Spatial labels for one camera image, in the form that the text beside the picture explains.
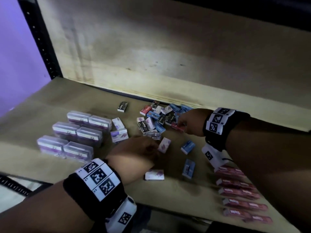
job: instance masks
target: person's right hand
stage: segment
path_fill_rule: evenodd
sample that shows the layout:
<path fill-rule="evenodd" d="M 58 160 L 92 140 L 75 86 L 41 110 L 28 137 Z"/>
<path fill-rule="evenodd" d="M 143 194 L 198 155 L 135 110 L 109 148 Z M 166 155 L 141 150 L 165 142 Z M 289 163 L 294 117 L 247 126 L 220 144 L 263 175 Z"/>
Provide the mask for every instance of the person's right hand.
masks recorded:
<path fill-rule="evenodd" d="M 212 110 L 193 109 L 183 113 L 178 119 L 178 126 L 186 127 L 185 133 L 189 135 L 204 136 L 203 125 L 207 116 L 212 114 Z"/>

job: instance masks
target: plastic container lid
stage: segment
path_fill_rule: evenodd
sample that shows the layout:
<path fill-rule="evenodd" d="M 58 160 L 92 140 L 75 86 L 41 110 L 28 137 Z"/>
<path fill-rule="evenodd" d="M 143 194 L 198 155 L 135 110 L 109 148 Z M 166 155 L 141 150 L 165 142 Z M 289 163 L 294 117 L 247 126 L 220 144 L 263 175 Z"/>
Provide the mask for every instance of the plastic container lid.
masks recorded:
<path fill-rule="evenodd" d="M 52 128 L 56 132 L 76 135 L 76 131 L 80 128 L 80 126 L 71 123 L 57 122 L 52 126 Z"/>
<path fill-rule="evenodd" d="M 68 141 L 53 137 L 53 136 L 43 136 L 37 140 L 38 145 L 45 146 L 52 149 L 63 150 L 62 147 L 68 144 Z"/>
<path fill-rule="evenodd" d="M 108 127 L 110 130 L 112 127 L 111 119 L 106 119 L 95 115 L 89 118 L 89 123 L 97 126 Z"/>
<path fill-rule="evenodd" d="M 79 137 L 84 137 L 88 139 L 92 139 L 95 141 L 101 141 L 103 138 L 103 133 L 98 130 L 86 128 L 86 127 L 81 127 L 77 130 L 77 135 Z"/>
<path fill-rule="evenodd" d="M 82 122 L 88 122 L 89 117 L 91 117 L 91 116 L 92 116 L 91 114 L 82 113 L 82 112 L 74 111 L 74 110 L 67 113 L 68 119 L 82 121 Z"/>
<path fill-rule="evenodd" d="M 93 147 L 72 141 L 64 146 L 64 152 L 79 156 L 83 159 L 92 159 L 94 155 Z"/>

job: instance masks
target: transparent plastic container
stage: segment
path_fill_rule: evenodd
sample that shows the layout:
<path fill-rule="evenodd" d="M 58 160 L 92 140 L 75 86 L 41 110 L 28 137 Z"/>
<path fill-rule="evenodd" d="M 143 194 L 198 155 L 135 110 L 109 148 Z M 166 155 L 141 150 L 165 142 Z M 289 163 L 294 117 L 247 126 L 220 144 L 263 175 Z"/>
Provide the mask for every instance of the transparent plastic container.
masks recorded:
<path fill-rule="evenodd" d="M 103 133 L 95 129 L 81 127 L 77 130 L 77 139 L 80 144 L 100 147 L 103 142 Z"/>
<path fill-rule="evenodd" d="M 69 142 L 64 146 L 64 156 L 67 158 L 76 159 L 80 162 L 87 163 L 93 159 L 93 147 L 79 144 L 76 142 Z"/>
<path fill-rule="evenodd" d="M 89 118 L 89 128 L 108 133 L 112 128 L 112 121 L 93 115 Z"/>
<path fill-rule="evenodd" d="M 89 117 L 91 116 L 91 114 L 82 113 L 74 110 L 70 111 L 67 114 L 67 118 L 70 123 L 86 127 L 89 125 Z"/>
<path fill-rule="evenodd" d="M 80 128 L 79 125 L 57 122 L 52 126 L 52 128 L 56 137 L 68 141 L 77 141 L 76 131 Z"/>
<path fill-rule="evenodd" d="M 37 140 L 37 144 L 42 153 L 64 157 L 64 146 L 68 141 L 52 136 L 43 136 Z"/>

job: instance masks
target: wrist strap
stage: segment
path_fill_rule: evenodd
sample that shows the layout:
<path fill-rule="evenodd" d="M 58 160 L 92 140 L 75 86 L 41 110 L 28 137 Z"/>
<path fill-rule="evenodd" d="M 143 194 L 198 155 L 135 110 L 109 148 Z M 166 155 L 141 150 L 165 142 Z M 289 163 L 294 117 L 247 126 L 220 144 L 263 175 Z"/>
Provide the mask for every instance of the wrist strap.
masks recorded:
<path fill-rule="evenodd" d="M 227 108 L 218 108 L 204 122 L 205 141 L 218 151 L 225 148 L 230 131 L 241 121 L 250 117 L 248 113 Z"/>
<path fill-rule="evenodd" d="M 118 173 L 98 158 L 69 175 L 63 187 L 93 221 L 113 216 L 127 198 Z"/>

